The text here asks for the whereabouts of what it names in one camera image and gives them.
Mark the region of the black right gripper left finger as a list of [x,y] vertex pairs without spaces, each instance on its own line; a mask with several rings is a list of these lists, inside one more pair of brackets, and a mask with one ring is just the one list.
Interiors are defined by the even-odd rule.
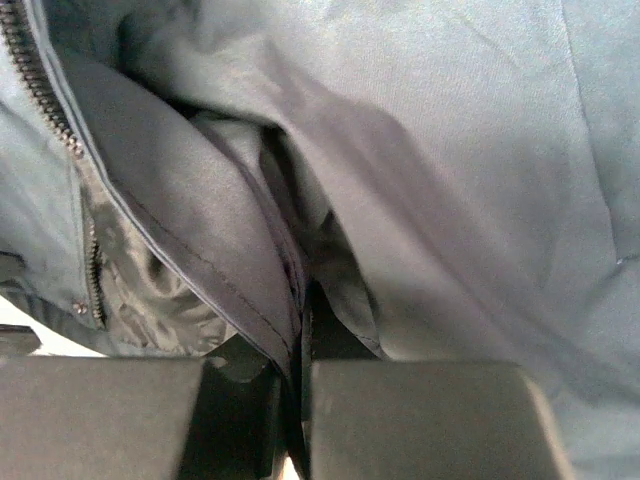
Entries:
[[286,448],[270,362],[233,338],[199,359],[1,362],[5,479],[276,479]]

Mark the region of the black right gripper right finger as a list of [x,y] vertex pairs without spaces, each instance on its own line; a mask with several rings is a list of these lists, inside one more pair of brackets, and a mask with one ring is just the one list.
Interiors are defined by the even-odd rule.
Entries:
[[569,479],[550,406],[504,362],[390,362],[308,293],[303,354],[314,479]]

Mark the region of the grey gradient zip jacket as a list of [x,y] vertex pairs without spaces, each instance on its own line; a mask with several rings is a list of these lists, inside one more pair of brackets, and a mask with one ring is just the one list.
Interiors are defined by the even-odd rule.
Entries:
[[308,293],[390,362],[504,362],[639,475],[635,1],[5,1],[1,295],[110,358],[240,338],[310,474]]

